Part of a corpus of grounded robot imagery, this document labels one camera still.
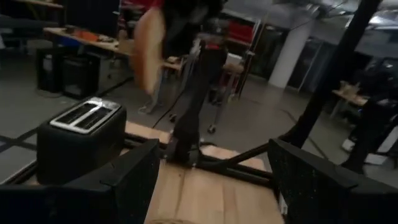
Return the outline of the white pillar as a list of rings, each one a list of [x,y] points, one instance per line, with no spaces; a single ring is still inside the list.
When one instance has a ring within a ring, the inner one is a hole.
[[[315,21],[294,25],[286,37],[268,84],[284,89],[309,38]]]

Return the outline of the black floor box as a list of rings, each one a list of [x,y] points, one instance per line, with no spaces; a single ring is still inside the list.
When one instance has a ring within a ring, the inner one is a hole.
[[[80,100],[98,91],[100,59],[81,54],[69,55],[62,62],[62,93]]]

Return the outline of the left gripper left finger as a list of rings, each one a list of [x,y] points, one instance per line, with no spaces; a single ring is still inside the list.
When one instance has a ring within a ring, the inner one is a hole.
[[[64,185],[0,186],[0,224],[144,224],[159,144],[150,139]]]

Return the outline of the black two-slot toaster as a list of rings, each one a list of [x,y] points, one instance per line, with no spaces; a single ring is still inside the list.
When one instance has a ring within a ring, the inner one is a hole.
[[[37,181],[62,185],[118,157],[127,109],[103,98],[87,98],[44,121],[37,129]]]

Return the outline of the black computer monitor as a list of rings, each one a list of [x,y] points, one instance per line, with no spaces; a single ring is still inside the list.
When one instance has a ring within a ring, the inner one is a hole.
[[[66,24],[109,37],[117,36],[120,0],[66,0]]]

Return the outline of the toast slice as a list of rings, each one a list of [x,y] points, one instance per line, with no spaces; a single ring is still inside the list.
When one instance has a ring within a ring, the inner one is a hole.
[[[152,7],[138,20],[134,29],[134,46],[131,56],[136,82],[147,94],[155,91],[163,64],[162,41],[165,35],[163,13]]]

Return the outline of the wooden desk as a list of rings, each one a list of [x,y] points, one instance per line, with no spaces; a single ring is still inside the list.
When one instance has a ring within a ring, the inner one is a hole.
[[[119,42],[116,39],[110,38],[105,35],[97,35],[91,32],[80,32],[81,35],[68,34],[66,28],[61,27],[45,27],[43,28],[45,33],[48,33],[56,37],[66,37],[79,42],[82,45],[92,45],[94,47],[111,51],[116,54],[125,55],[128,57],[132,56],[132,50],[119,48]],[[163,64],[163,67],[181,71],[183,64],[185,63],[183,58],[169,57]]]
[[[358,91],[358,83],[356,85],[351,85],[346,81],[340,81],[340,88],[337,90],[332,90],[331,92],[347,102],[350,102],[357,106],[363,106],[368,101],[368,97],[359,95]]]

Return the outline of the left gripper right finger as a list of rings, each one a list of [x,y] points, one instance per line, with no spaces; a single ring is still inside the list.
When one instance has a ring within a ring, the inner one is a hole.
[[[269,162],[292,224],[398,224],[395,187],[278,139]]]

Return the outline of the black metal rig frame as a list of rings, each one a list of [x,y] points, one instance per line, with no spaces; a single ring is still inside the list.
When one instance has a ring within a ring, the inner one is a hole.
[[[314,96],[309,101],[305,112],[301,115],[298,122],[287,133],[279,136],[280,140],[286,140],[295,146],[301,146],[306,138],[308,138],[316,119],[322,110],[322,106],[326,103],[326,98],[331,89],[341,79],[345,63],[348,61],[348,55],[353,53],[354,48],[359,42],[360,36],[364,33],[365,25],[370,20],[370,14],[376,10],[381,0],[363,0],[359,4],[357,12],[353,16],[353,21],[344,33],[336,50],[333,52],[329,64],[326,67],[324,77],[321,79]],[[161,145],[161,154],[165,157],[167,144]],[[217,174],[226,175],[235,179],[250,182],[252,184],[261,185],[270,189],[277,187],[274,174],[258,169],[241,165],[242,161],[252,159],[253,157],[267,152],[270,144],[265,143],[257,148],[238,154],[230,159],[217,159],[215,157],[205,156],[202,154],[196,163],[193,159],[183,166],[197,166]]]

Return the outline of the red storage bin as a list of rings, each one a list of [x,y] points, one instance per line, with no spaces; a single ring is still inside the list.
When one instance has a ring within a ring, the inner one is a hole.
[[[229,37],[242,42],[250,43],[253,38],[255,23],[251,21],[229,21]]]

